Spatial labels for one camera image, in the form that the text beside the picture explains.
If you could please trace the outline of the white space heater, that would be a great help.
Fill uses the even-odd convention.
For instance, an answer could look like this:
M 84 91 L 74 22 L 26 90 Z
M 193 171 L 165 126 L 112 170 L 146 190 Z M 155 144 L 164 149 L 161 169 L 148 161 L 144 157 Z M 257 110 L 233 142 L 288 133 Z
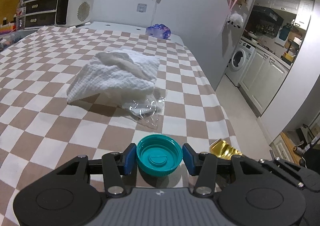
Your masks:
M 79 26 L 91 19 L 94 0 L 57 0 L 55 24 L 61 27 Z

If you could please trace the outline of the white towel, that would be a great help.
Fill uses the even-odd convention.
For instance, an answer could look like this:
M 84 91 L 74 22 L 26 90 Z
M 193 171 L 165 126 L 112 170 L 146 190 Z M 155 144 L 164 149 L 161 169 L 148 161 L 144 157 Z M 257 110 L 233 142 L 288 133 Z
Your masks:
M 67 89 L 67 102 L 105 94 L 123 105 L 140 101 L 155 89 L 159 58 L 127 49 L 98 52 L 86 63 Z

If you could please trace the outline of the white kitchen cabinets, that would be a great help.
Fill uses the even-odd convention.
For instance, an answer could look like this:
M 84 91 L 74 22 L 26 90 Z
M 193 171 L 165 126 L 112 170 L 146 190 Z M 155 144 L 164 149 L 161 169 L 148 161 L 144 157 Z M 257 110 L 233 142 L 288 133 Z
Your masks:
M 256 49 L 240 87 L 244 90 L 256 112 L 262 115 L 267 109 L 289 69 L 268 53 Z

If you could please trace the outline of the white plush wall toy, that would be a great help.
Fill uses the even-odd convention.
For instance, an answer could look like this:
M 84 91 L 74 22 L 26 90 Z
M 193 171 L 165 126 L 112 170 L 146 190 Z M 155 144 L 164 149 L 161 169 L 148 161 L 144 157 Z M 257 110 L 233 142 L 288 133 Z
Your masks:
M 228 17 L 227 24 L 232 25 L 233 27 L 241 28 L 244 23 L 242 15 L 238 13 L 233 13 Z

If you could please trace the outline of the black range hood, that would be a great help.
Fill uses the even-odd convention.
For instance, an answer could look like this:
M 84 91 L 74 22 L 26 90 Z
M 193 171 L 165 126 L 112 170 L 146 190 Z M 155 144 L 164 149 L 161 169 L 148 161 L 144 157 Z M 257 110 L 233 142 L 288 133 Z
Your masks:
M 250 15 L 253 31 L 275 38 L 284 19 L 273 9 L 254 5 Z

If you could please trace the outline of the gold foil wrapper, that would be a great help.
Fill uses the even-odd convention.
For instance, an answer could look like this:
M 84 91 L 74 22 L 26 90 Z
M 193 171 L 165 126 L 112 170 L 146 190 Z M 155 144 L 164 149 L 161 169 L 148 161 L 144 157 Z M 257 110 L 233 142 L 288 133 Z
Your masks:
M 219 139 L 211 144 L 209 147 L 209 152 L 224 160 L 231 160 L 231 157 L 234 155 L 242 156 L 241 151 L 232 147 L 229 143 L 222 139 Z

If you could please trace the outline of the water bottle red label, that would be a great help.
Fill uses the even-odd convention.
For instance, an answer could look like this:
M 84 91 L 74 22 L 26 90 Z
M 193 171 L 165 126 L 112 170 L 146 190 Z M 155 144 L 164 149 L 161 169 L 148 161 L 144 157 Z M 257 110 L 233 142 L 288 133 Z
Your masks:
M 25 28 L 26 6 L 25 0 L 20 0 L 16 9 L 16 30 L 23 30 Z

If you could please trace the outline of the colourful stacked box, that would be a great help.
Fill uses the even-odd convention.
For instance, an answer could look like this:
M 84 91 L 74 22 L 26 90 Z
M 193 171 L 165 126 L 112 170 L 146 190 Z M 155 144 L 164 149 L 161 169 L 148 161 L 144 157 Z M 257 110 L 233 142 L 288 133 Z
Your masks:
M 16 31 L 16 23 L 14 21 L 8 22 L 7 18 L 3 18 L 3 24 L 0 26 L 0 35 L 8 34 Z

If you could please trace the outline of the blue purple plastic bag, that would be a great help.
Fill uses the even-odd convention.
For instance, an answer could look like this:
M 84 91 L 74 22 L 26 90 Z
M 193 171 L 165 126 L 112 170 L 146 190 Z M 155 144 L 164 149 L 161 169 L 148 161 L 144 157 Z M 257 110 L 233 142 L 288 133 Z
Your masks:
M 158 39 L 168 40 L 171 36 L 171 30 L 164 24 L 154 24 L 146 28 L 145 34 Z

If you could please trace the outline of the white washing machine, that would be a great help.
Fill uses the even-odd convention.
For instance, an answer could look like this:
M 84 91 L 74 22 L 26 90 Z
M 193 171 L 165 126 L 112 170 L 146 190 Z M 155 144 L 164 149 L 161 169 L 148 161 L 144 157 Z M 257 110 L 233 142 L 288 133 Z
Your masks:
M 225 75 L 234 86 L 240 86 L 240 82 L 252 61 L 254 54 L 255 47 L 243 39 L 240 39 L 225 70 Z

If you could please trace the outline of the clear plastic wrapper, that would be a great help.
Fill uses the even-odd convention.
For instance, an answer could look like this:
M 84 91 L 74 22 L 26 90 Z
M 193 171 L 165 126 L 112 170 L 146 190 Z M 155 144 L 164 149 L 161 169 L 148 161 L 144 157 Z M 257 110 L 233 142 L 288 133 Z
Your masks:
M 127 110 L 141 125 L 156 130 L 159 126 L 160 115 L 165 107 L 165 91 L 155 88 L 151 95 L 144 99 L 131 100 L 123 103 L 121 108 Z

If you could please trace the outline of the black white drawer cabinet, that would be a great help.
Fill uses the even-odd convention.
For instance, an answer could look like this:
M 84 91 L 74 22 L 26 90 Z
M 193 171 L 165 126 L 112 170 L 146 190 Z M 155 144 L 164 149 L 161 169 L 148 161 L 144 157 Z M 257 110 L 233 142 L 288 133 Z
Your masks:
M 25 28 L 55 25 L 57 0 L 25 0 Z

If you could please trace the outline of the checkered brown white tablecloth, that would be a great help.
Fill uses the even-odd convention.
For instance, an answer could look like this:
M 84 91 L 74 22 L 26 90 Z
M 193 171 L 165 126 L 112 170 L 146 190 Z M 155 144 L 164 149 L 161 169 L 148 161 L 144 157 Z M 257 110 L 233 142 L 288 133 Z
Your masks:
M 164 98 L 151 122 L 138 120 L 100 95 L 68 104 L 66 91 L 98 52 L 129 49 L 157 56 L 156 89 Z M 43 27 L 1 52 L 1 225 L 16 225 L 15 196 L 79 154 L 98 159 L 161 133 L 195 151 L 234 130 L 193 54 L 180 41 L 137 31 Z

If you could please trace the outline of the teal plastic bottle cap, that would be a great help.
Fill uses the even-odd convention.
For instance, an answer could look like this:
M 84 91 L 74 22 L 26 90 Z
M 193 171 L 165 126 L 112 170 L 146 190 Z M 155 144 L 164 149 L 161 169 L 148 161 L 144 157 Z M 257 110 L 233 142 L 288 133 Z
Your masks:
M 152 177 L 170 175 L 183 159 L 178 142 L 163 134 L 142 138 L 137 144 L 136 153 L 139 169 Z

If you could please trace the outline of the wall outlet plate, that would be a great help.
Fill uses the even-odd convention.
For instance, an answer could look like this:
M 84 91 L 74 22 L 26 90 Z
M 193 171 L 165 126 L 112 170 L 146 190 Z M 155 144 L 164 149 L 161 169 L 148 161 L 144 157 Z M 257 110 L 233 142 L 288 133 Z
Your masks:
M 147 9 L 147 4 L 138 4 L 137 5 L 137 12 L 145 13 Z

